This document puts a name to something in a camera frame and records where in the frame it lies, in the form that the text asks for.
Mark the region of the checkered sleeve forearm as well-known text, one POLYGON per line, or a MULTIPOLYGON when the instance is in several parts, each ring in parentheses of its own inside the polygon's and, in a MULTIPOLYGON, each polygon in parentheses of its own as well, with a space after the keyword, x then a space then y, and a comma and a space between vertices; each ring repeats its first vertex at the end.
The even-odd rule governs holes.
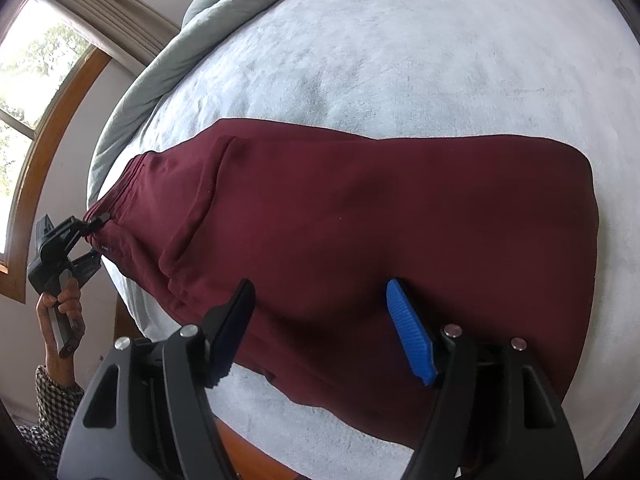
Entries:
POLYGON ((60 386, 39 365, 35 371, 38 420, 17 430, 49 474, 58 472, 62 449, 85 390, 80 385, 60 386))

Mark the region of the person's left hand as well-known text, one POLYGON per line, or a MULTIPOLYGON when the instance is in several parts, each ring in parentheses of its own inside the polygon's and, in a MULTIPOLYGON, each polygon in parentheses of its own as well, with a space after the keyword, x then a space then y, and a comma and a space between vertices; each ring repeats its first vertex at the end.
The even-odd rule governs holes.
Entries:
POLYGON ((61 387, 76 384, 74 354, 61 356, 58 348, 58 317, 84 325, 80 288, 76 278, 68 278, 62 292, 52 296, 44 292, 36 305, 37 320, 44 343, 44 366, 49 377, 61 387))

